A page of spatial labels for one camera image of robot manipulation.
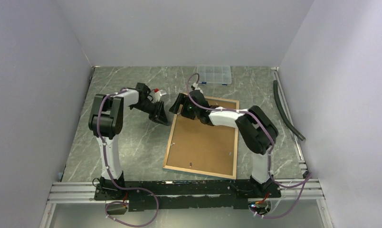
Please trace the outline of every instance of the gray wall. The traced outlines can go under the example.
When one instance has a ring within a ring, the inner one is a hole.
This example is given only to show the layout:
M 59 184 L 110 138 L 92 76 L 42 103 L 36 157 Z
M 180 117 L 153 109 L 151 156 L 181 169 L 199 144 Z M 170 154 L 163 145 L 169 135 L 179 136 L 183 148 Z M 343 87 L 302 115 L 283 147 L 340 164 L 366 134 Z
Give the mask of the gray wall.
M 56 2 L 0 0 L 0 228 L 39 226 L 89 74 Z
M 278 66 L 313 0 L 58 0 L 95 66 Z
M 336 227 L 382 227 L 382 0 L 314 1 L 280 76 Z

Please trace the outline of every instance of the metal frame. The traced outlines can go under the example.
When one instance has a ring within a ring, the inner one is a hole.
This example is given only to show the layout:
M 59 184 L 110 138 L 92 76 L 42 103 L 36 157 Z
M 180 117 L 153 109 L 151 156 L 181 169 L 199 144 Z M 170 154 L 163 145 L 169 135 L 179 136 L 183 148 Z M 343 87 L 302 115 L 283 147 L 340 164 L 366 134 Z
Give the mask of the metal frame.
M 293 124 L 292 118 L 290 116 L 289 108 L 286 104 L 285 95 L 282 90 L 281 83 L 279 81 L 279 76 L 277 73 L 278 67 L 272 67 L 272 74 L 275 80 L 279 82 L 279 92 L 281 97 L 281 103 L 287 114 L 289 121 Z M 290 131 L 292 138 L 295 142 L 296 155 L 299 159 L 299 165 L 302 174 L 307 171 L 307 165 L 304 160 L 298 138 Z M 302 182 L 303 179 L 281 179 L 277 180 L 283 185 L 292 185 L 297 182 Z M 110 201 L 95 201 L 93 198 L 95 196 L 96 188 L 93 186 L 92 182 L 54 182 L 51 187 L 50 194 L 46 203 L 46 208 L 44 210 L 43 218 L 40 223 L 40 228 L 49 228 L 54 215 L 54 211 L 57 204 L 106 204 Z M 282 197 L 281 200 L 295 200 L 301 190 L 301 187 L 293 189 L 280 188 Z M 249 199 L 249 201 L 262 200 L 260 198 Z M 321 219 L 325 228 L 333 228 L 334 225 L 331 220 L 331 216 L 328 211 L 328 207 L 325 201 L 323 190 L 318 179 L 310 179 L 305 185 L 302 196 L 300 200 L 316 200 L 318 209 L 321 214 Z

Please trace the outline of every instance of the cork board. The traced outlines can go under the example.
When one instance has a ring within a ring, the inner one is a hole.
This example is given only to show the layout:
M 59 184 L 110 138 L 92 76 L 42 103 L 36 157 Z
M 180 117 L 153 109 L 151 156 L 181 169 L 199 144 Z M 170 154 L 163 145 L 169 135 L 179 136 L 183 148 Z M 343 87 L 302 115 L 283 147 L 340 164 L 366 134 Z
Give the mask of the cork board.
M 205 98 L 210 105 L 239 109 L 239 101 Z M 181 115 L 174 115 L 172 123 L 163 168 L 236 178 L 238 129 L 208 126 Z

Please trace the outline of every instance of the clear plastic container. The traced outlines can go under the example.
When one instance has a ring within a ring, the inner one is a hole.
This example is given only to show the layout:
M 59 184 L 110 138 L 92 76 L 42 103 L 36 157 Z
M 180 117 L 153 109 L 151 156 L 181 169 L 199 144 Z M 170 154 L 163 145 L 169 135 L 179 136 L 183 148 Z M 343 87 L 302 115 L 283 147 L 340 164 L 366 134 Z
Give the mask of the clear plastic container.
M 197 72 L 200 74 L 200 84 L 231 84 L 230 66 L 197 65 Z

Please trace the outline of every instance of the wooden frame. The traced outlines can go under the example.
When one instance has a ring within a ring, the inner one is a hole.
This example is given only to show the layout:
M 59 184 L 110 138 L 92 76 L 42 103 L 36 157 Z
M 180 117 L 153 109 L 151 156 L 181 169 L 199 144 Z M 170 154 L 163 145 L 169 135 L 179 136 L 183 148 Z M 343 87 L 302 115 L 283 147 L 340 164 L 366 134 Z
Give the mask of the wooden frame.
M 229 103 L 234 103 L 236 105 L 236 109 L 239 109 L 239 101 L 236 100 L 230 100 L 230 99 L 225 99 L 225 98 L 216 98 L 216 97 L 205 97 L 207 100 L 213 100 L 213 101 L 222 101 L 222 102 L 229 102 Z M 203 175 L 209 175 L 209 176 L 215 176 L 215 177 L 222 177 L 222 178 L 227 178 L 227 179 L 236 179 L 236 168 L 237 168 L 237 149 L 238 149 L 238 137 L 239 137 L 239 130 L 234 129 L 234 151 L 233 151 L 233 170 L 232 170 L 232 175 L 227 175 L 227 174 L 222 174 L 222 173 L 215 173 L 215 172 L 207 172 L 207 171 L 200 171 L 200 170 L 195 170 L 195 169 L 186 169 L 186 168 L 181 168 L 181 167 L 175 167 L 175 166 L 170 166 L 167 165 L 167 161 L 169 159 L 169 153 L 170 153 L 170 148 L 172 144 L 172 139 L 173 139 L 173 134 L 174 134 L 174 129 L 177 121 L 177 116 L 174 115 L 173 119 L 173 124 L 172 128 L 170 130 L 170 136 L 169 140 L 167 142 L 167 149 L 166 149 L 166 154 L 164 156 L 163 160 L 163 168 L 164 169 L 170 169 L 170 170 L 176 170 L 176 171 L 183 171 L 183 172 L 190 172 L 190 173 L 197 173 L 197 174 L 203 174 Z

